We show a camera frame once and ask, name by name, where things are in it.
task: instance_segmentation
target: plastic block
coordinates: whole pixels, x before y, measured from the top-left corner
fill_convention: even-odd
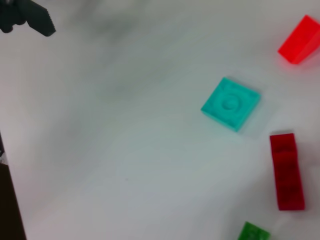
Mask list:
[[[258,92],[224,77],[201,111],[237,132],[259,102],[260,97]]]
[[[270,136],[278,208],[281,211],[305,209],[295,135]]]
[[[278,52],[292,64],[299,64],[320,45],[320,24],[306,15]]]
[[[270,233],[249,222],[245,222],[238,240],[268,240]]]

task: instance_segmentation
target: white background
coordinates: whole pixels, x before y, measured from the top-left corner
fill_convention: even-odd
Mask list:
[[[318,0],[42,0],[57,32],[0,34],[0,129],[28,240],[320,236],[320,52],[277,54]],[[240,133],[200,108],[259,89]],[[307,210],[280,212],[269,135],[293,130]]]

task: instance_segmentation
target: bright red lego block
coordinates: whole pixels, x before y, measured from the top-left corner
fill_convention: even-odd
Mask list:
[[[278,208],[281,211],[305,209],[298,152],[293,133],[270,136]]]
[[[306,15],[278,50],[292,64],[299,64],[320,45],[320,24]]]

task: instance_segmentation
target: lego stud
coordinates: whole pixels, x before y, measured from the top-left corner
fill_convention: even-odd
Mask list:
[[[222,107],[225,110],[232,111],[238,109],[240,106],[240,99],[233,94],[225,96],[225,99],[222,101]]]

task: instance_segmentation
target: teal lego plate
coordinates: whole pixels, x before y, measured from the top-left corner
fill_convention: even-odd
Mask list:
[[[260,93],[224,77],[201,111],[237,132],[260,98]]]

